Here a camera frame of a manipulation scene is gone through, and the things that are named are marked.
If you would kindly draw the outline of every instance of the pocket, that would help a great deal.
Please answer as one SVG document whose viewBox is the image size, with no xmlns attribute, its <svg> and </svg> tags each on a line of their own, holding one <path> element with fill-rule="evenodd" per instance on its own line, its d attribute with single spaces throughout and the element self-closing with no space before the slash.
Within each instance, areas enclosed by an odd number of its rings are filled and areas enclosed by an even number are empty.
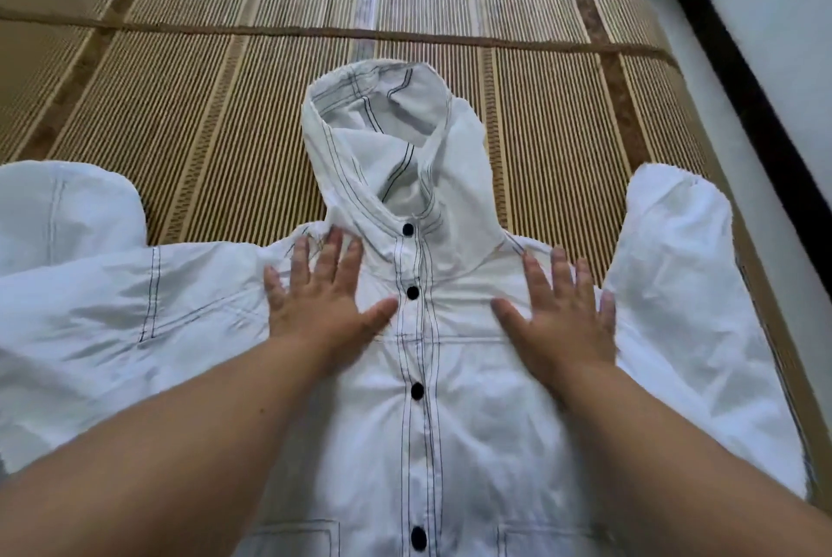
<svg viewBox="0 0 832 557">
<path fill-rule="evenodd" d="M 338 557 L 340 529 L 333 520 L 263 525 L 243 538 L 232 557 Z"/>
<path fill-rule="evenodd" d="M 619 555 L 603 527 L 565 529 L 549 525 L 505 524 L 497 528 L 499 557 L 613 557 Z"/>
</svg>

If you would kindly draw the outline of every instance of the white shirt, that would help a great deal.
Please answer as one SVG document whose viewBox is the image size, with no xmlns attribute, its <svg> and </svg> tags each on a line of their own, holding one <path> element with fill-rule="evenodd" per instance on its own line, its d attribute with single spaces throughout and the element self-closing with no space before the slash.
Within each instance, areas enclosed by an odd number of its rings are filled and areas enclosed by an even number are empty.
<svg viewBox="0 0 832 557">
<path fill-rule="evenodd" d="M 488 307 L 501 296 L 528 316 L 519 253 L 547 269 L 549 248 L 498 225 L 471 107 L 427 65 L 374 60 L 314 82 L 302 122 L 325 222 L 265 248 L 137 244 L 0 279 L 0 457 L 19 469 L 263 340 L 264 262 L 286 279 L 297 237 L 338 225 L 365 240 L 359 309 L 391 294 L 400 308 L 309 399 L 238 554 L 612 552 L 555 404 Z M 0 196 L 13 201 L 9 168 Z M 70 206 L 27 213 L 54 222 L 82 211 Z M 606 283 L 619 366 L 805 496 L 800 437 L 734 264 L 728 201 L 702 178 L 649 165 L 627 209 Z M 0 262 L 4 248 L 0 238 Z"/>
</svg>

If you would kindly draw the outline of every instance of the black button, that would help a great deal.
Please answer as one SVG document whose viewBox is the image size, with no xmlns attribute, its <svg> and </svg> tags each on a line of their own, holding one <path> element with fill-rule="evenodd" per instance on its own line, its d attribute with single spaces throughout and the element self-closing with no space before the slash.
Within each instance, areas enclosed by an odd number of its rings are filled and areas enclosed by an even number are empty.
<svg viewBox="0 0 832 557">
<path fill-rule="evenodd" d="M 414 526 L 413 530 L 410 531 L 410 543 L 413 545 L 413 549 L 418 552 L 428 548 L 428 535 L 421 526 Z"/>
</svg>

